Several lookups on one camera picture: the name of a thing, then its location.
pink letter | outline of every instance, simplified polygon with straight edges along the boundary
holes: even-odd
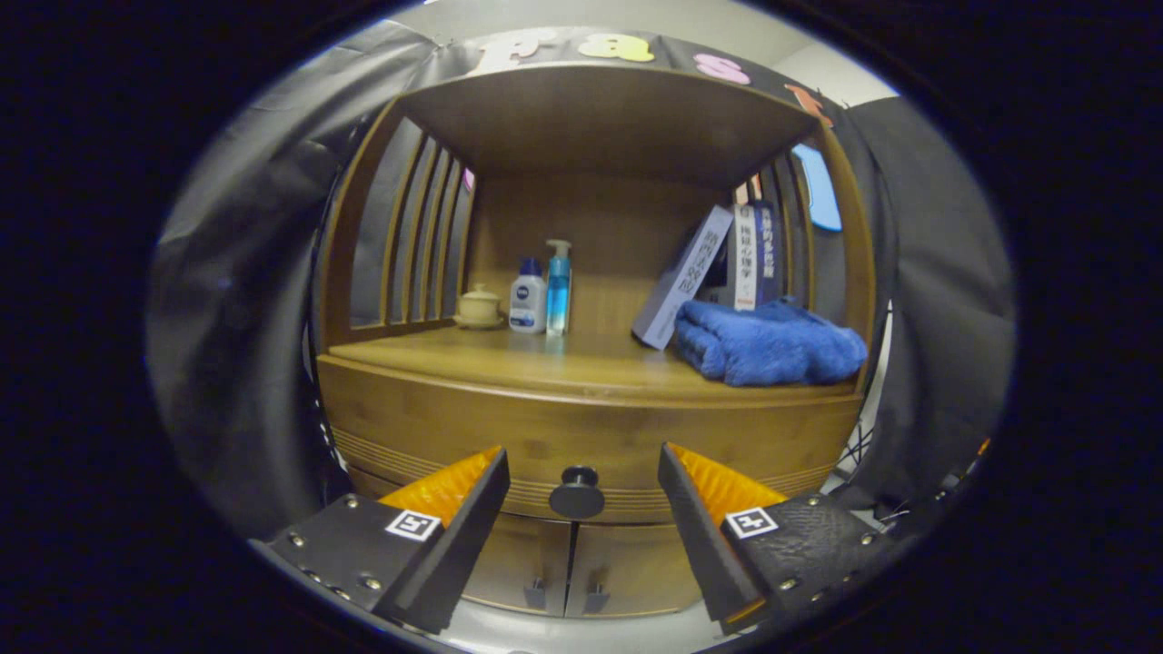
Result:
[[[726,79],[727,81],[734,81],[735,84],[751,84],[751,78],[747,77],[747,73],[743,72],[743,66],[730,59],[714,55],[695,55],[694,61],[699,64],[695,66],[699,69],[699,72],[718,77],[719,79]]]

book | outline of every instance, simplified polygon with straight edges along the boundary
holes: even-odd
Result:
[[[638,341],[665,349],[675,334],[675,314],[686,300],[693,299],[702,278],[722,246],[734,214],[720,206],[711,209],[688,239],[678,257],[663,271],[630,332]]]
[[[784,296],[782,223],[772,202],[735,205],[730,229],[707,271],[697,298],[737,311]]]

white bottle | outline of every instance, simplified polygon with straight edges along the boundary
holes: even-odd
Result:
[[[541,263],[533,257],[521,262],[521,275],[513,282],[509,328],[522,334],[545,330],[545,280],[541,278]]]

folded towel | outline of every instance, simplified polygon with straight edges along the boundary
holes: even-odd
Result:
[[[856,332],[784,300],[747,312],[690,300],[675,317],[675,333],[683,358],[732,386],[835,384],[868,357]]]

blue liquid soap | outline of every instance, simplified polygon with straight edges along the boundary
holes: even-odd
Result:
[[[570,325],[570,248],[569,241],[545,241],[557,254],[549,260],[549,290],[545,296],[545,333],[559,336]]]

